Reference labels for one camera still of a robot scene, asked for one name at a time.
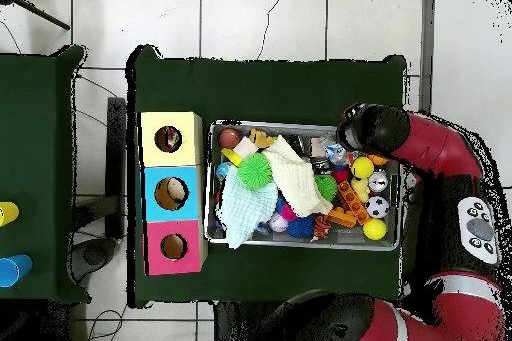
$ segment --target yellow cup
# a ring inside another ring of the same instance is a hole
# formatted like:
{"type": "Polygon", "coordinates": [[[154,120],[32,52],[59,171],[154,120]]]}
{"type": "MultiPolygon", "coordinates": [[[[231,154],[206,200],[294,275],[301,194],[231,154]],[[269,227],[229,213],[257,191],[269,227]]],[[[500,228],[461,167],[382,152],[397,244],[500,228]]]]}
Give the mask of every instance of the yellow cup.
{"type": "Polygon", "coordinates": [[[10,201],[0,201],[0,226],[7,225],[9,222],[16,220],[20,210],[18,206],[10,201]]]}

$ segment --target green felt surface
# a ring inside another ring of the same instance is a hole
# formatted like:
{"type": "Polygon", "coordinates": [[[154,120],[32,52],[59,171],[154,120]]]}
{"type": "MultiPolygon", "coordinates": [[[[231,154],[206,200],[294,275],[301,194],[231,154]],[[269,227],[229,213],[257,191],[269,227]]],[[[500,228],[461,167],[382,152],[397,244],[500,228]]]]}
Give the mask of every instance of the green felt surface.
{"type": "MultiPolygon", "coordinates": [[[[356,102],[401,105],[406,67],[402,56],[385,62],[165,60],[149,46],[132,58],[136,59],[135,110],[193,111],[203,120],[205,138],[216,119],[335,126],[341,112],[356,102]]],[[[131,182],[140,197],[139,177],[131,182]]],[[[284,301],[316,288],[388,300],[397,297],[399,248],[369,252],[242,245],[229,250],[223,244],[210,244],[201,273],[144,276],[140,199],[135,206],[137,303],[284,301]]]]}
{"type": "Polygon", "coordinates": [[[67,271],[73,141],[71,84],[84,50],[0,55],[0,201],[20,209],[0,227],[0,256],[28,254],[32,271],[0,298],[87,301],[67,271]]]}

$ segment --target green spiky ball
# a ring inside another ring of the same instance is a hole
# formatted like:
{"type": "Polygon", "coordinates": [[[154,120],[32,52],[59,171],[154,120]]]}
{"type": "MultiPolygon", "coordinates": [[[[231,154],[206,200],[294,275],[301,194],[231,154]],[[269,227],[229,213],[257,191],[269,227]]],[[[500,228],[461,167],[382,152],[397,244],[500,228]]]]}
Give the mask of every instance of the green spiky ball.
{"type": "Polygon", "coordinates": [[[316,186],[323,198],[327,201],[332,201],[336,197],[338,191],[338,184],[331,175],[315,175],[316,186]]]}
{"type": "Polygon", "coordinates": [[[250,190],[257,190],[272,181],[272,168],[261,153],[247,156],[238,166],[238,175],[250,190]]]}

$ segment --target towel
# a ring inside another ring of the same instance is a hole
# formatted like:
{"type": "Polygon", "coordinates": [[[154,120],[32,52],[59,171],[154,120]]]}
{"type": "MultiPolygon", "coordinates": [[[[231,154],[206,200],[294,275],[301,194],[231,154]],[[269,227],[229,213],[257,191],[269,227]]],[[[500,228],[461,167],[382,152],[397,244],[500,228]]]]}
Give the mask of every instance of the towel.
{"type": "Polygon", "coordinates": [[[270,182],[250,190],[238,176],[235,166],[230,166],[224,183],[222,199],[215,207],[215,213],[226,231],[228,246],[236,249],[252,237],[260,222],[267,222],[272,217],[277,204],[277,186],[270,182]]]}
{"type": "Polygon", "coordinates": [[[272,167],[274,182],[297,216],[327,215],[331,211],[332,204],[318,191],[313,166],[304,162],[282,135],[262,153],[272,167]]]}

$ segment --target blue box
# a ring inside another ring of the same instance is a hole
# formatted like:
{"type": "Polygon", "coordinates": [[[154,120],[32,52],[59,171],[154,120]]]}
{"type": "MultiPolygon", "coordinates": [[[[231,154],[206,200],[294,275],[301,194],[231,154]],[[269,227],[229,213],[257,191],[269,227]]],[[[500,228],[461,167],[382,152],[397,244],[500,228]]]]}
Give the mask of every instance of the blue box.
{"type": "Polygon", "coordinates": [[[167,222],[202,219],[202,170],[201,166],[149,167],[144,169],[146,221],[167,222]],[[155,189],[165,178],[177,178],[186,186],[188,195],[182,207],[166,210],[157,203],[155,189]]]}

